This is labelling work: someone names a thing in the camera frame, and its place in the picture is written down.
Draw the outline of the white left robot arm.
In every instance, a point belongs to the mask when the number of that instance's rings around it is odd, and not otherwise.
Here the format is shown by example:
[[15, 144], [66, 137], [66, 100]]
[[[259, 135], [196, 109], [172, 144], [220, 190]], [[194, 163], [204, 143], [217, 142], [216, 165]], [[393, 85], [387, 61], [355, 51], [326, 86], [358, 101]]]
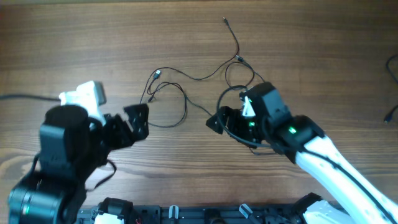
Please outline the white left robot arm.
[[109, 163], [111, 151], [132, 146], [149, 134], [149, 107], [124, 108], [128, 120], [108, 115], [102, 124], [78, 105], [55, 106], [39, 129], [41, 150], [11, 190], [9, 223], [74, 223], [86, 199], [85, 182]]

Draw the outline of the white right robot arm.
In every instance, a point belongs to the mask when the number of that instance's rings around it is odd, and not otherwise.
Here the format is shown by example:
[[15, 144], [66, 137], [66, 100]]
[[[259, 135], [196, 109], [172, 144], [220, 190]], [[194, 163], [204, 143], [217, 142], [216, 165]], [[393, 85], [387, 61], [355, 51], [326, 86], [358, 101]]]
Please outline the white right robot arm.
[[305, 115], [292, 116], [269, 82], [251, 88], [236, 85], [241, 109], [216, 106], [206, 125], [245, 146], [269, 147], [316, 179], [339, 203], [335, 208], [317, 194], [293, 207], [292, 223], [397, 223], [397, 204], [363, 177], [333, 141]]

